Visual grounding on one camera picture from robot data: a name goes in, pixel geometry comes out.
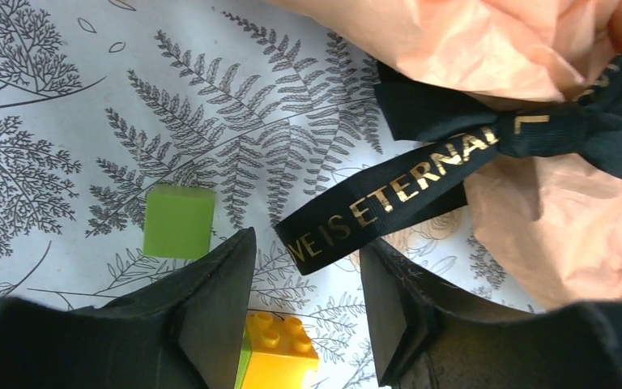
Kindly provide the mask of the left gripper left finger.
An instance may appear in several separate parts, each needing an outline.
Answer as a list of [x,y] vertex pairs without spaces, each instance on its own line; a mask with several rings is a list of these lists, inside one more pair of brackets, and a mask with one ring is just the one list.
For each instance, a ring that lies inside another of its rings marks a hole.
[[107,305],[0,297],[0,388],[232,388],[256,258],[243,229]]

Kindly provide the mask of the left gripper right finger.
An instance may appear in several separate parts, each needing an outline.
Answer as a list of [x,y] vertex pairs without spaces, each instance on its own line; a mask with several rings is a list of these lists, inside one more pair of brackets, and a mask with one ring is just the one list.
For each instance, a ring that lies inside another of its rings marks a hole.
[[460,289],[377,240],[360,250],[388,388],[622,388],[622,301],[532,314]]

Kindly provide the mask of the peach paper flower bouquet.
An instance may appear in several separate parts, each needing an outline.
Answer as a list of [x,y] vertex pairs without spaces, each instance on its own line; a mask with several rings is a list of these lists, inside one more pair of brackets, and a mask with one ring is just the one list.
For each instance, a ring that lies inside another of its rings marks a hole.
[[[622,54],[622,1],[281,7],[315,19],[410,80],[463,92],[500,112],[576,100]],[[475,240],[542,307],[622,298],[622,179],[577,153],[500,155],[462,185]]]

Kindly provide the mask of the black gold-lettered ribbon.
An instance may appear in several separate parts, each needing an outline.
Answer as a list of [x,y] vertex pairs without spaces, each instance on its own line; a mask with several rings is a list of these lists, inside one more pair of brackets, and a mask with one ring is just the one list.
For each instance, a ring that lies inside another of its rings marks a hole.
[[391,134],[420,147],[350,176],[275,226],[303,275],[464,206],[463,181],[500,155],[577,153],[622,179],[622,54],[576,100],[517,112],[410,80],[384,63],[377,71],[375,96]]

